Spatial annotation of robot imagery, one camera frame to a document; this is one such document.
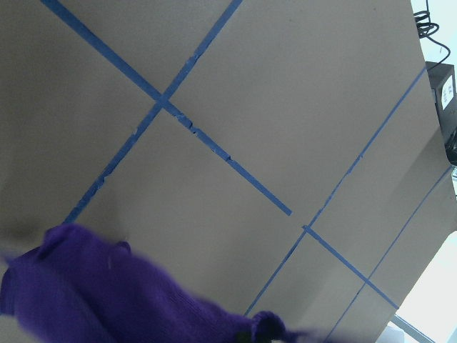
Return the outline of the purple cloth towel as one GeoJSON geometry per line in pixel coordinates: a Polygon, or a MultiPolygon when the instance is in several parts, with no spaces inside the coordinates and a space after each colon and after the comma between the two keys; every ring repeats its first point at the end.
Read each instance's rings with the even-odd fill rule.
{"type": "Polygon", "coordinates": [[[316,342],[279,316],[232,314],[191,296],[161,268],[78,224],[49,229],[8,258],[1,313],[42,342],[316,342]]]}

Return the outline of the black power box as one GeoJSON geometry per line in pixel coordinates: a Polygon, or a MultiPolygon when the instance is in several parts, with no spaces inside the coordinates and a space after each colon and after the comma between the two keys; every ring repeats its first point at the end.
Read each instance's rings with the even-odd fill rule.
{"type": "Polygon", "coordinates": [[[456,75],[454,65],[427,61],[426,69],[448,161],[456,166],[456,75]]]}

